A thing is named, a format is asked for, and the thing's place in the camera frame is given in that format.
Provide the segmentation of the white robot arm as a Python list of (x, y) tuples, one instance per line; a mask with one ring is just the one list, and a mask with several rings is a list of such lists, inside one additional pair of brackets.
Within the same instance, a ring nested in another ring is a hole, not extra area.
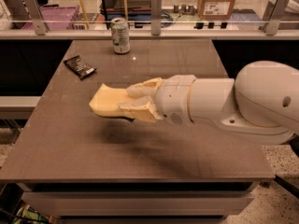
[(175, 75), (128, 87), (118, 104), (130, 119), (205, 123), (249, 140), (282, 144), (299, 134), (299, 71), (283, 63), (245, 65), (235, 78)]

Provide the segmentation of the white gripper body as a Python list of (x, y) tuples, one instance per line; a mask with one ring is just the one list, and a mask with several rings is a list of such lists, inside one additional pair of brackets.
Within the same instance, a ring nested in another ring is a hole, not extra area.
[(159, 113), (170, 124), (183, 125), (192, 122), (188, 101), (194, 75), (175, 75), (162, 82), (155, 96)]

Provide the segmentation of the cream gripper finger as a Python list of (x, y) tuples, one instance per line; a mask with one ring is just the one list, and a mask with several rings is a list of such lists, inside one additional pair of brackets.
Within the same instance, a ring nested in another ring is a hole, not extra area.
[(157, 90), (163, 84), (164, 80), (160, 77), (146, 80), (141, 83), (126, 88), (126, 92), (130, 97), (141, 98), (143, 96), (155, 97)]
[(150, 96), (143, 96), (131, 102), (120, 103), (118, 107), (122, 114), (129, 119), (154, 123), (164, 118)]

